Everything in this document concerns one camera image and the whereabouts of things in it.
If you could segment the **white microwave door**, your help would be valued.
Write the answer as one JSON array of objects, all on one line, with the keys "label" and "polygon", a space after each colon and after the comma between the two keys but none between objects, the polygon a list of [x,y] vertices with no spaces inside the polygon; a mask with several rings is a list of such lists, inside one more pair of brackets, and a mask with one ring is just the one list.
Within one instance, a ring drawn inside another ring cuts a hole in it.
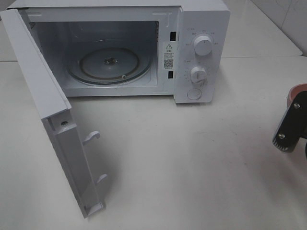
[{"label": "white microwave door", "polygon": [[32,36],[36,27],[29,24],[26,12],[10,9],[0,16],[43,126],[86,218],[103,208],[97,186],[106,175],[93,178],[84,149],[93,138],[100,138],[100,133],[80,138],[71,104]]}]

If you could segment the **round white door button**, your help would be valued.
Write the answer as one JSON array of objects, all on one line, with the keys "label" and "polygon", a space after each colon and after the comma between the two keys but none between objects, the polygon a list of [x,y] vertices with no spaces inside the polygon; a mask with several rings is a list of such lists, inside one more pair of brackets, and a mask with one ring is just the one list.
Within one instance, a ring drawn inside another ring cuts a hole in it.
[{"label": "round white door button", "polygon": [[201,98],[201,90],[200,89],[190,89],[187,92],[187,97],[190,100],[198,100]]}]

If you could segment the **pink round plate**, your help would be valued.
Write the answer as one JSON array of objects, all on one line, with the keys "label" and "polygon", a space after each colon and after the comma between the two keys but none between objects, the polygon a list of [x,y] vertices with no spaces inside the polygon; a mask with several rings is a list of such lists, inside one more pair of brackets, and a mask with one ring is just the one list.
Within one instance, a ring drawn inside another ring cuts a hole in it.
[{"label": "pink round plate", "polygon": [[303,83],[303,84],[299,84],[296,85],[294,87],[292,87],[288,93],[288,97],[287,97],[287,107],[289,107],[293,101],[293,99],[300,93],[303,91],[307,90],[307,84]]}]

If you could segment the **white timer knob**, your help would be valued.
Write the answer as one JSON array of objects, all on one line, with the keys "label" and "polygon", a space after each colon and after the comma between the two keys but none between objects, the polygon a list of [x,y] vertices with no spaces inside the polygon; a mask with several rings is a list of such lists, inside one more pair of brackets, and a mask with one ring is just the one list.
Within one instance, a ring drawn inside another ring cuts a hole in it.
[{"label": "white timer knob", "polygon": [[190,71],[190,79],[194,84],[202,84],[207,80],[208,73],[205,68],[195,66]]}]

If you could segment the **white microwave oven body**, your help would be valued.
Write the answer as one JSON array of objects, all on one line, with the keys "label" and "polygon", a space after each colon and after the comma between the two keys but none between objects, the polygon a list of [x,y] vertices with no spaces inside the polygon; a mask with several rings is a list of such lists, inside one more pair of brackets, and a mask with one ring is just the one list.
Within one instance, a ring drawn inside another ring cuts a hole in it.
[{"label": "white microwave oven body", "polygon": [[[66,97],[172,95],[176,103],[212,100],[230,18],[221,0],[17,0],[7,10],[25,11],[32,36]],[[209,35],[213,49],[206,56],[194,51],[194,39]],[[119,39],[156,43],[156,58],[142,76],[121,84],[83,83],[67,70],[67,52],[75,43]],[[164,42],[175,42],[175,65],[164,69]],[[194,84],[190,71],[206,69],[207,80]],[[200,89],[201,98],[187,92]]]}]

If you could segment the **glass microwave turntable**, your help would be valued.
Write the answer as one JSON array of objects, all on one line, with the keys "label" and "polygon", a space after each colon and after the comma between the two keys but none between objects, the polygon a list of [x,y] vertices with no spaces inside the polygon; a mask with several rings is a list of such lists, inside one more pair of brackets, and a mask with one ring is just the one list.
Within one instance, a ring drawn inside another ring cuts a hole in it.
[{"label": "glass microwave turntable", "polygon": [[156,58],[156,43],[107,39],[73,44],[67,70],[75,79],[96,86],[121,84],[145,74]]}]

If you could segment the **upper white power knob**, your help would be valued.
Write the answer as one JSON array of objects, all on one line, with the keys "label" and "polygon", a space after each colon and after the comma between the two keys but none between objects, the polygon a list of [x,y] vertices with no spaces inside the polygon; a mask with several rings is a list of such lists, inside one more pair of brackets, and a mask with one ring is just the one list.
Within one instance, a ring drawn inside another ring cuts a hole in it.
[{"label": "upper white power knob", "polygon": [[207,35],[199,35],[194,39],[194,51],[199,56],[208,55],[213,49],[213,40]]}]

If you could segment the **white warning label sticker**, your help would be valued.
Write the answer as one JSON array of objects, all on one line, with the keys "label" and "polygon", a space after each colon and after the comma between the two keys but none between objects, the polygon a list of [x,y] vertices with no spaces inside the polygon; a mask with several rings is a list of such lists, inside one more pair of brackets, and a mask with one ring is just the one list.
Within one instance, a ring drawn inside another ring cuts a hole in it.
[{"label": "white warning label sticker", "polygon": [[175,65],[175,42],[164,42],[162,50],[162,64],[164,69],[173,69]]}]

